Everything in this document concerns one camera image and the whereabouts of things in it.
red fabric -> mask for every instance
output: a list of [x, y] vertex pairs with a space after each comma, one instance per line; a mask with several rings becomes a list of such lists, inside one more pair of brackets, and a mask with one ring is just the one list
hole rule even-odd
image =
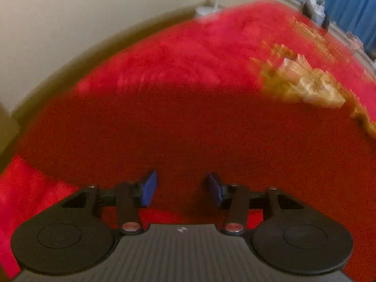
[[[68, 184], [110, 187], [151, 168], [159, 188], [146, 221], [218, 223], [223, 214], [202, 187], [204, 175], [216, 171], [255, 191], [279, 186], [342, 223], [355, 241], [346, 273], [374, 279], [376, 141], [346, 107], [262, 98], [250, 58], [266, 60], [265, 43], [285, 44], [330, 71], [374, 115], [376, 90], [360, 78], [363, 69], [346, 48], [338, 44], [350, 62], [326, 61], [291, 28], [292, 16], [307, 20], [276, 2], [259, 2], [184, 23], [117, 54], [51, 101], [1, 177], [8, 211], [0, 212], [7, 217], [0, 222], [2, 255], [10, 254], [11, 231], [58, 199], [45, 197], [44, 189], [63, 197]], [[31, 167], [33, 173], [23, 173]], [[64, 180], [65, 187], [49, 179]], [[44, 206], [23, 213], [38, 200]], [[109, 223], [112, 215], [105, 215]], [[250, 223], [259, 220], [253, 214]]]

silver screw head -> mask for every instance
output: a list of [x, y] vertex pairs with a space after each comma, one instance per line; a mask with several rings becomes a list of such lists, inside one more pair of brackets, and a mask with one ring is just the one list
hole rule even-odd
[[121, 228], [126, 232], [136, 232], [138, 231], [141, 226], [139, 223], [136, 223], [134, 221], [129, 221], [127, 223], [124, 223]]
[[224, 228], [227, 232], [230, 233], [239, 233], [243, 231], [243, 226], [238, 223], [229, 223]]

curtain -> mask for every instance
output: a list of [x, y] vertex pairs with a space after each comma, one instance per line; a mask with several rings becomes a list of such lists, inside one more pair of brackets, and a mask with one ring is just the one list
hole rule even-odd
[[332, 21], [344, 31], [351, 31], [366, 51], [376, 48], [376, 0], [325, 0]]

logo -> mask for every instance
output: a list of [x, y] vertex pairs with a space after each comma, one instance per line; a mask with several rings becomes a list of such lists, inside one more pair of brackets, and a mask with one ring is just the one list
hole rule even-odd
[[177, 228], [177, 230], [181, 233], [184, 233], [185, 231], [187, 231], [188, 229], [186, 227], [180, 227], [180, 228]]

ribbed surface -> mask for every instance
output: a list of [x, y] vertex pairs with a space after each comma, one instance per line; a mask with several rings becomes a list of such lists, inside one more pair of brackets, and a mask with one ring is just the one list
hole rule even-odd
[[125, 236], [112, 255], [85, 272], [64, 277], [24, 271], [16, 282], [349, 282], [337, 272], [297, 277], [268, 267], [246, 242], [214, 225], [152, 225], [143, 235]]

